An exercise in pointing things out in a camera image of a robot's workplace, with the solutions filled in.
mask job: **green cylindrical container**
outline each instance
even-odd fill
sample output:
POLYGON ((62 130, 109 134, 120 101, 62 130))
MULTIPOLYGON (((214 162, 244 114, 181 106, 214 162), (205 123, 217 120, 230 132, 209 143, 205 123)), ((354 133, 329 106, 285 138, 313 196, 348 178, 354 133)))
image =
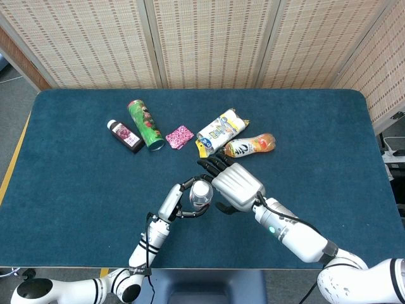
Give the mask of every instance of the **green cylindrical container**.
POLYGON ((140 99, 131 101, 128 104, 128 111, 131 114, 137 128, 143 137, 146 146, 151 150, 155 151, 163 147, 165 140, 162 134, 158 130, 151 114, 146 108, 144 102, 140 99))

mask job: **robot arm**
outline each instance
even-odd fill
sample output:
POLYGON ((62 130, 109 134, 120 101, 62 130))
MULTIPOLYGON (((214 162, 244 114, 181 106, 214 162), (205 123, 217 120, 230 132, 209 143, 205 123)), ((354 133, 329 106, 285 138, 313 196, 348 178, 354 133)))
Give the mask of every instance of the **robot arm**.
POLYGON ((141 234, 129 259, 129 270, 121 268, 101 278, 77 282, 31 279, 14 290, 11 304, 48 304, 52 301, 57 301, 58 304, 102 304, 108 293, 117 295, 122 303, 133 302, 139 296, 145 276, 151 275, 149 266, 169 235, 171 222, 176 218, 196 218, 208 209, 209 205, 196 212, 182 210, 180 198, 183 192, 199 179, 212 181, 211 177, 202 175, 173 186, 161 205, 158 216, 150 216, 153 221, 146 227, 145 233, 141 234))
POLYGON ((212 185, 231 204, 216 206, 226 214, 255 213, 255 219, 303 262, 325 265, 318 287, 330 303, 405 303, 405 260, 385 260, 371 269, 358 256, 324 238, 274 198, 263 184, 223 154, 198 161, 214 175, 212 185))

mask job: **dark juice bottle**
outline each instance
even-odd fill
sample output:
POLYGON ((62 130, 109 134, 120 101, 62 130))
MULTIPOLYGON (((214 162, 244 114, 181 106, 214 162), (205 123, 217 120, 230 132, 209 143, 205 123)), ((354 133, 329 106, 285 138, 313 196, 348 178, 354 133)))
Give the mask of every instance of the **dark juice bottle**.
POLYGON ((112 119, 107 123, 107 128, 121 143, 124 144, 124 146, 134 153, 138 152, 145 144, 141 138, 136 136, 122 122, 117 122, 116 120, 112 119))

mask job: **pink package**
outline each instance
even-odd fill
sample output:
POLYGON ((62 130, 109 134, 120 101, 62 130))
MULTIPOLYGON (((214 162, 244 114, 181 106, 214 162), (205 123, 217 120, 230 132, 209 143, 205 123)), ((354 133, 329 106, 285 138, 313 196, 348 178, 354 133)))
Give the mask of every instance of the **pink package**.
POLYGON ((194 134, 186 127, 181 125, 172 133, 166 135, 166 140, 173 149, 181 149, 187 141, 192 139, 194 134))

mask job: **dark green tablecloth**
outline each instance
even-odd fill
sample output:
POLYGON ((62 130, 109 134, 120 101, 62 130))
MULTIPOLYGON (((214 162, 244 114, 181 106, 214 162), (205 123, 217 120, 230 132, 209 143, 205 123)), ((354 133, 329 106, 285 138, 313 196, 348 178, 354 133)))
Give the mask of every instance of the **dark green tablecloth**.
MULTIPOLYGON (((110 119, 143 99, 164 135, 197 133, 236 108, 240 137, 271 132, 275 151, 240 163, 296 215, 373 265, 403 257, 405 235, 364 97, 348 90, 53 90, 38 95, 0 207, 0 265, 127 266, 172 185, 203 172, 194 139, 131 154, 110 119)), ((222 200, 217 194, 215 200, 222 200)), ((190 207, 188 199, 184 205, 190 207)), ((176 220, 153 267, 313 268, 254 219, 211 208, 176 220)))

